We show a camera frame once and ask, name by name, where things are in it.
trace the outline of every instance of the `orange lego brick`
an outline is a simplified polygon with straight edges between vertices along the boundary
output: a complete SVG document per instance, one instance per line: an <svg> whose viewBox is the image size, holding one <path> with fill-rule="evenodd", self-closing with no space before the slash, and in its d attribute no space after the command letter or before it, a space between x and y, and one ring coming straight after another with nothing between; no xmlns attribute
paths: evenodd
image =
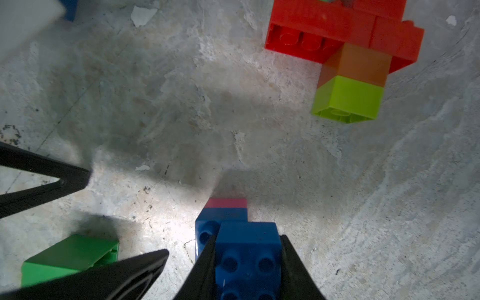
<svg viewBox="0 0 480 300"><path fill-rule="evenodd" d="M322 65L317 88L337 75L385 87L392 56L345 43Z"/></svg>

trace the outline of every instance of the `duplo block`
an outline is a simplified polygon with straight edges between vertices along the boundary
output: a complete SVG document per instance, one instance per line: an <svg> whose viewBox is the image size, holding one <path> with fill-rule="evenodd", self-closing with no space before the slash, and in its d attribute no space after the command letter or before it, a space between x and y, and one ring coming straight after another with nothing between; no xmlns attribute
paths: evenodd
<svg viewBox="0 0 480 300"><path fill-rule="evenodd" d="M279 299L281 252L275 223L223 222L215 243L220 300Z"/></svg>
<svg viewBox="0 0 480 300"><path fill-rule="evenodd" d="M385 87L392 56L345 43L323 65L317 88L337 75Z"/></svg>
<svg viewBox="0 0 480 300"><path fill-rule="evenodd" d="M312 114L353 123L377 118L384 88L335 76L317 89Z"/></svg>
<svg viewBox="0 0 480 300"><path fill-rule="evenodd" d="M417 61L423 34L424 30L412 21L376 17L369 48L393 56L389 69L392 73Z"/></svg>
<svg viewBox="0 0 480 300"><path fill-rule="evenodd" d="M323 63L344 42L368 47L374 22L340 2L275 0L265 48Z"/></svg>
<svg viewBox="0 0 480 300"><path fill-rule="evenodd" d="M204 208L195 221L195 259L202 253L208 239L218 234L224 221L248 221L247 208Z"/></svg>
<svg viewBox="0 0 480 300"><path fill-rule="evenodd" d="M60 0L60 2L65 6L67 12L65 13L64 18L72 21L75 19L75 14L77 13L78 0Z"/></svg>
<svg viewBox="0 0 480 300"><path fill-rule="evenodd" d="M118 249L118 241L72 235L23 263L22 287L114 263Z"/></svg>
<svg viewBox="0 0 480 300"><path fill-rule="evenodd" d="M407 0L352 0L351 2L355 10L400 22Z"/></svg>

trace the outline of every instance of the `red lego brick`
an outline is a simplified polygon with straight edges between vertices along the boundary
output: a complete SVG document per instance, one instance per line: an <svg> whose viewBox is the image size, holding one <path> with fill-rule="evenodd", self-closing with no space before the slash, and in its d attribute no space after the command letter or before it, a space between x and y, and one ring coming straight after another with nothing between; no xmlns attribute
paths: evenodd
<svg viewBox="0 0 480 300"><path fill-rule="evenodd" d="M247 208L247 199L210 198L204 208Z"/></svg>
<svg viewBox="0 0 480 300"><path fill-rule="evenodd" d="M353 0L355 10L401 21L407 0Z"/></svg>
<svg viewBox="0 0 480 300"><path fill-rule="evenodd" d="M417 61L423 33L412 21L377 17L369 48L393 56L388 71L392 73Z"/></svg>
<svg viewBox="0 0 480 300"><path fill-rule="evenodd" d="M319 0L275 0L265 48L323 63L343 43L368 47L375 16Z"/></svg>

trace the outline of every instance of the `blue lego brick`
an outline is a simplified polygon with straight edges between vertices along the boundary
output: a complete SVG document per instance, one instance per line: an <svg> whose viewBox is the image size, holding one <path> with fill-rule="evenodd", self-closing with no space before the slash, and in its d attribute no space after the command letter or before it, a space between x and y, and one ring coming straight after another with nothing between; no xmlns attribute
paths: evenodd
<svg viewBox="0 0 480 300"><path fill-rule="evenodd" d="M218 298L279 299L281 253L275 223L223 222L215 242Z"/></svg>
<svg viewBox="0 0 480 300"><path fill-rule="evenodd" d="M195 259L204 249L208 239L218 233L223 221L248 221L246 208L204 208L195 221Z"/></svg>
<svg viewBox="0 0 480 300"><path fill-rule="evenodd" d="M77 12L78 0L60 0L60 2L65 6L67 12L65 13L64 18L72 21L75 19L75 13Z"/></svg>

